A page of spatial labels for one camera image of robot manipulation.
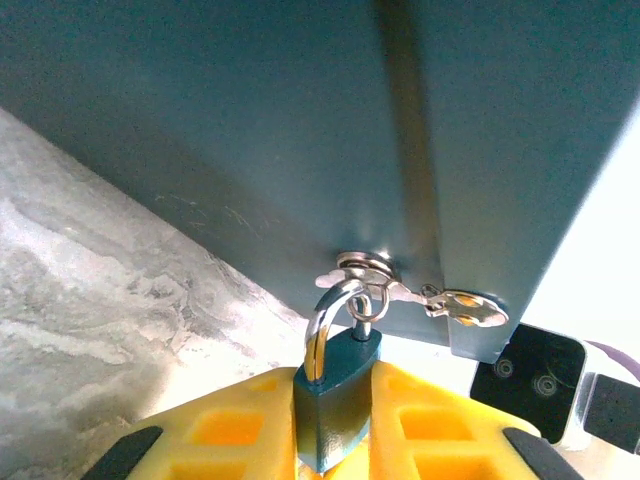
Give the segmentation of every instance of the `padlock shackle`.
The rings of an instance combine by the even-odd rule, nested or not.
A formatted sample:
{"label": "padlock shackle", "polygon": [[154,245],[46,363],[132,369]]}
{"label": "padlock shackle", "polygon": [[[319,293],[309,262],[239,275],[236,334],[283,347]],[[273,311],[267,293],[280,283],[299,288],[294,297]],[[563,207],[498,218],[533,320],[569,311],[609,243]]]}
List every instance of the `padlock shackle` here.
{"label": "padlock shackle", "polygon": [[310,383],[322,383],[329,328],[338,311],[357,297],[366,297],[367,304],[371,304],[371,292],[367,285],[357,278],[347,278],[331,287],[316,305],[315,315],[305,334],[304,372]]}

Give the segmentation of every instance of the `gray metal panel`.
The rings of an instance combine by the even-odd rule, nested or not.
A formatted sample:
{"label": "gray metal panel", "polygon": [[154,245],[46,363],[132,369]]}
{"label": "gray metal panel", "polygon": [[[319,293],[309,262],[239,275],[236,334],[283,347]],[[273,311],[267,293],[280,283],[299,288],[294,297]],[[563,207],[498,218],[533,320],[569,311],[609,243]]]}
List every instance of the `gray metal panel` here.
{"label": "gray metal panel", "polygon": [[[407,90],[389,88],[375,13],[388,7],[112,3],[5,1],[0,105],[303,314],[339,251],[386,250],[414,288],[440,283],[441,261],[447,286],[512,315],[492,331],[450,326],[454,352],[484,361],[640,85],[633,2],[415,4],[438,258],[427,158],[407,152],[422,134],[396,140]],[[449,343],[417,305],[379,326]]]}

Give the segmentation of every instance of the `padlock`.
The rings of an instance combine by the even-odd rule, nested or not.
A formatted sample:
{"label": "padlock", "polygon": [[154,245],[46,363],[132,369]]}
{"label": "padlock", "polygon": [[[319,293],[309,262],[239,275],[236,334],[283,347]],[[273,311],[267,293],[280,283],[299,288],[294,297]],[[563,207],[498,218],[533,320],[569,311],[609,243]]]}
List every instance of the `padlock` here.
{"label": "padlock", "polygon": [[371,369],[382,334],[356,321],[327,341],[333,319],[349,301],[370,313],[371,292],[358,279],[337,283],[320,299],[305,335],[304,364],[294,377],[298,456],[318,473],[341,462],[369,431]]}

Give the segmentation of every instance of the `key ring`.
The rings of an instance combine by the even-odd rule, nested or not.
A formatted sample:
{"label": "key ring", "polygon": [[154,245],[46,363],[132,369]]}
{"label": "key ring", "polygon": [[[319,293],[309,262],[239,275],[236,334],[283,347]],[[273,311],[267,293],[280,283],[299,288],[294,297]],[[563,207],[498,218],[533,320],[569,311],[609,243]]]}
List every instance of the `key ring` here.
{"label": "key ring", "polygon": [[380,320],[387,314],[387,310],[389,310],[389,285],[393,282],[395,282],[395,280],[389,280],[384,285],[376,285],[380,287],[380,299],[382,301],[382,307],[380,307],[378,312],[373,315],[364,315],[358,312],[358,306],[356,304],[357,299],[352,298],[347,303],[347,310],[349,311],[349,314],[359,322],[374,323]]}

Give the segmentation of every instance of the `yellow plastic part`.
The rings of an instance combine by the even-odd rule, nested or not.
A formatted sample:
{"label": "yellow plastic part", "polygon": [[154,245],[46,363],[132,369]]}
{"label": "yellow plastic part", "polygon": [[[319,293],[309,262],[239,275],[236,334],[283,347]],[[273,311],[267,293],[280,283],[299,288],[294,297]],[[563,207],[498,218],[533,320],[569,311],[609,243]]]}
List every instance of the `yellow plastic part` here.
{"label": "yellow plastic part", "polygon": [[164,432],[127,480],[295,480],[295,368],[278,368],[150,417]]}
{"label": "yellow plastic part", "polygon": [[372,388],[371,480],[537,480],[502,434],[530,423],[383,362]]}

